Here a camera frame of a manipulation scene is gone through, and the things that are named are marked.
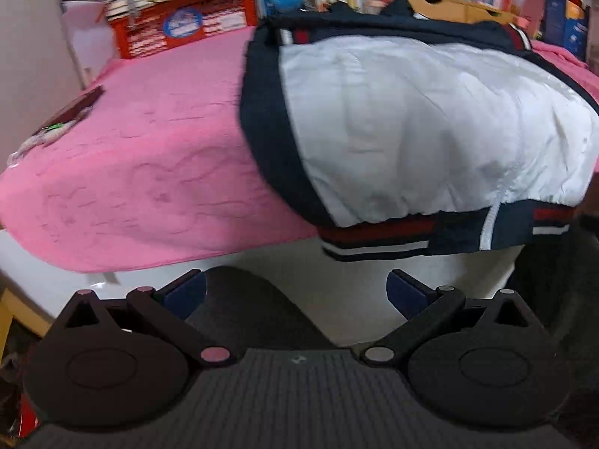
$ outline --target orange object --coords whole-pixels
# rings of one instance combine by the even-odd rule
[[[179,38],[165,32],[165,23],[178,10],[201,15],[197,30]],[[123,59],[133,59],[185,45],[227,30],[256,25],[254,0],[170,0],[140,10],[134,25],[129,16],[109,22]]]

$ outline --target embossed pattern on pink cloth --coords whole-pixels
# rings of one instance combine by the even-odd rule
[[[578,60],[570,51],[557,45],[532,40],[532,50],[542,55],[559,70],[565,72],[580,84],[599,103],[599,76],[588,70],[588,66]],[[595,164],[595,173],[599,172],[599,160]]]
[[[33,255],[77,272],[314,236],[264,183],[238,125],[252,32],[113,64],[89,118],[0,176],[9,233]]]

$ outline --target red plastic crate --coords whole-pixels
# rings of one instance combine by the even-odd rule
[[[134,59],[257,22],[254,0],[170,0],[140,10],[134,25],[128,16],[110,25],[121,57]]]

